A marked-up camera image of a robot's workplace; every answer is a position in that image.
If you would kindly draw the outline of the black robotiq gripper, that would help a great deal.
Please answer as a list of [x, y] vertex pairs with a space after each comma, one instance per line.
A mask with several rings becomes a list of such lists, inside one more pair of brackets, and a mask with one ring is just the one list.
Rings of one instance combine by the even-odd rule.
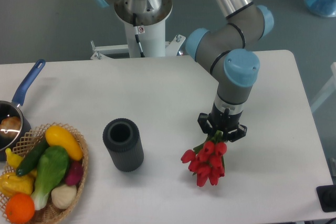
[[217, 131], [221, 131], [226, 142], [235, 142], [247, 134], [247, 127], [239, 124], [241, 114], [230, 114], [228, 108], [222, 112], [213, 105], [211, 113], [200, 113], [197, 122], [204, 134], [214, 136]]

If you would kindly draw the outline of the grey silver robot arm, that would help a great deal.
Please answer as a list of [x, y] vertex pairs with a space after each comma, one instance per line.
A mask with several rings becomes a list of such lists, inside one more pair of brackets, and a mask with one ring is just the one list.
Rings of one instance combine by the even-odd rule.
[[[124, 23], [130, 57], [164, 57], [172, 54], [165, 40], [165, 21], [172, 11], [172, 0], [95, 0], [101, 7], [113, 6]], [[216, 0], [226, 25], [216, 32], [200, 28], [185, 43], [186, 52], [215, 80], [218, 88], [209, 114], [202, 113], [202, 131], [214, 136], [221, 132], [224, 142], [246, 135], [239, 122], [243, 106], [257, 80], [260, 61], [246, 45], [267, 35], [274, 26], [268, 8], [253, 0]]]

